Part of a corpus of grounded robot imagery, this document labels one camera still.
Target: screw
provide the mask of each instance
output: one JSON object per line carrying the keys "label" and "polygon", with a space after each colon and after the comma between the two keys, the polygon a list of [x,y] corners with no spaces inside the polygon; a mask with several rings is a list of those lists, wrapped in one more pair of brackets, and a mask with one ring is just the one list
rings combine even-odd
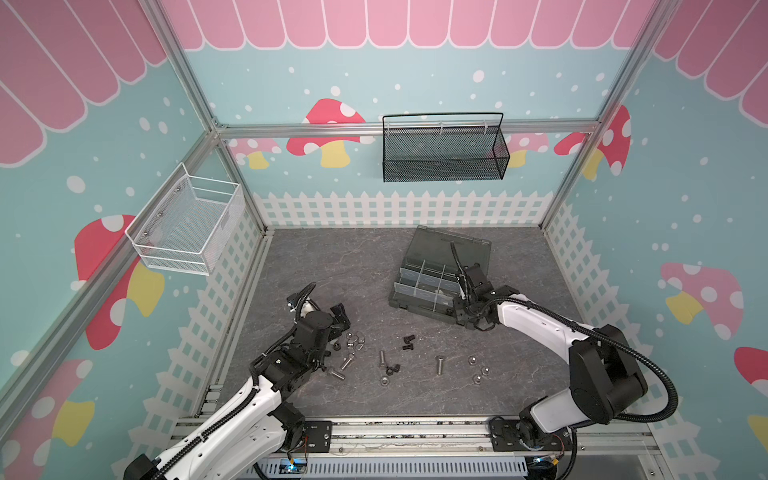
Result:
{"label": "screw", "polygon": [[328,374],[335,376],[339,380],[344,380],[346,378],[342,373],[339,373],[334,369],[328,369]]}
{"label": "screw", "polygon": [[344,363],[342,363],[342,364],[341,364],[341,370],[344,370],[344,369],[346,369],[346,367],[348,367],[348,366],[349,366],[349,364],[350,364],[350,363],[352,363],[352,361],[353,361],[354,359],[355,359],[355,354],[354,354],[354,353],[350,353],[350,354],[349,354],[349,355],[348,355],[348,356],[347,356],[347,357],[344,359]]}
{"label": "screw", "polygon": [[442,375],[442,363],[445,361],[445,357],[442,355],[437,355],[435,360],[437,360],[437,374]]}

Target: mushroom illustration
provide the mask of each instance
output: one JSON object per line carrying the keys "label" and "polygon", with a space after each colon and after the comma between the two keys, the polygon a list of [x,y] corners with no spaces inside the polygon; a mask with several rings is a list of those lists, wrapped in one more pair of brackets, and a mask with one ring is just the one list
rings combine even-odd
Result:
{"label": "mushroom illustration", "polygon": [[[354,108],[332,98],[318,100],[306,118],[304,124],[362,124],[365,119]],[[318,148],[323,151],[320,166],[325,168],[343,168],[349,165],[349,155],[344,150],[345,141],[372,144],[373,137],[297,137],[288,140],[288,151],[298,157],[311,154]]]}
{"label": "mushroom illustration", "polygon": [[733,354],[733,363],[751,386],[768,396],[768,352],[742,346]]}
{"label": "mushroom illustration", "polygon": [[245,165],[245,159],[248,159],[248,166],[254,170],[262,170],[270,166],[270,162],[264,158],[264,153],[279,154],[283,151],[277,146],[272,138],[233,138],[229,141],[230,150],[234,155],[237,164]]}
{"label": "mushroom illustration", "polygon": [[507,136],[509,149],[509,164],[507,168],[518,168],[525,165],[525,154],[536,151],[543,154],[549,150],[549,138],[546,134],[512,134]]}
{"label": "mushroom illustration", "polygon": [[93,402],[67,398],[93,368],[91,360],[67,360],[53,374],[15,430],[2,446],[5,480],[37,480],[48,463],[51,440],[74,447],[96,411]]}
{"label": "mushroom illustration", "polygon": [[704,310],[710,317],[717,335],[728,340],[739,329],[744,316],[744,298],[738,280],[728,270],[683,263],[661,266],[664,281],[680,293],[667,298],[667,306],[681,323],[690,325]]}
{"label": "mushroom illustration", "polygon": [[[131,215],[114,215],[96,220],[80,230],[74,239],[79,280],[72,283],[73,288],[79,288],[91,278],[110,250],[122,238],[123,228],[131,220]],[[91,348],[105,349],[117,339],[123,324],[127,300],[133,300],[141,314],[149,316],[160,301],[164,286],[163,274],[150,271],[136,258],[85,328]]]}
{"label": "mushroom illustration", "polygon": [[[632,124],[630,121],[629,110],[623,105],[619,107],[614,120],[608,126],[608,130],[598,143],[597,148],[592,152],[582,174],[584,178],[594,181],[598,177],[598,167],[605,158],[613,175],[618,175],[627,164],[629,147],[632,135]],[[583,133],[573,133],[554,146],[554,152],[557,155],[571,155],[581,148],[586,135]]]}

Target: gray tabletop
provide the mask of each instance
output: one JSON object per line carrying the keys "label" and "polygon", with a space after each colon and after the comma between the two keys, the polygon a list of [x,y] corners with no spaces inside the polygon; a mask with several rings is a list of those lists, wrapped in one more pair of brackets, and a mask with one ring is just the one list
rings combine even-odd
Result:
{"label": "gray tabletop", "polygon": [[[277,230],[250,305],[222,391],[230,398],[248,376],[248,362],[293,324],[285,298],[316,282],[312,298],[329,312],[344,303],[351,331],[365,336],[365,348],[339,381],[321,371],[289,401],[308,417],[338,415],[514,415],[523,406],[568,385],[568,367],[552,351],[515,330],[470,331],[392,308],[387,302],[413,229],[366,228]],[[488,278],[507,284],[531,300],[578,320],[578,311],[538,228],[466,228],[450,231],[492,242]],[[414,350],[402,337],[416,335]],[[379,368],[379,350],[390,365]],[[338,369],[347,349],[333,352]],[[435,356],[445,372],[435,374]],[[478,359],[470,366],[467,358]],[[490,376],[472,381],[482,366]]]}

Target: wire mesh basket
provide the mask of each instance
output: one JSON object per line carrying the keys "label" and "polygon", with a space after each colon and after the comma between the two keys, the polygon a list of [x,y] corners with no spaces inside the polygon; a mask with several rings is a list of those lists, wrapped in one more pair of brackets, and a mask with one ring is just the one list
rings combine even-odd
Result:
{"label": "wire mesh basket", "polygon": [[239,184],[174,170],[125,230],[149,268],[210,275],[245,210]]}
{"label": "wire mesh basket", "polygon": [[509,163],[503,119],[497,112],[384,115],[384,181],[501,180]]}

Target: white wire basket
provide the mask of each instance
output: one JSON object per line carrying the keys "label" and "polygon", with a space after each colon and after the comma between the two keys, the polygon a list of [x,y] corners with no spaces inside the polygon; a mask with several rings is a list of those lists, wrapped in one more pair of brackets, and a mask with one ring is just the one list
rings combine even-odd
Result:
{"label": "white wire basket", "polygon": [[194,177],[179,164],[153,197],[158,198],[125,229],[144,264],[210,275],[245,210],[243,188]]}

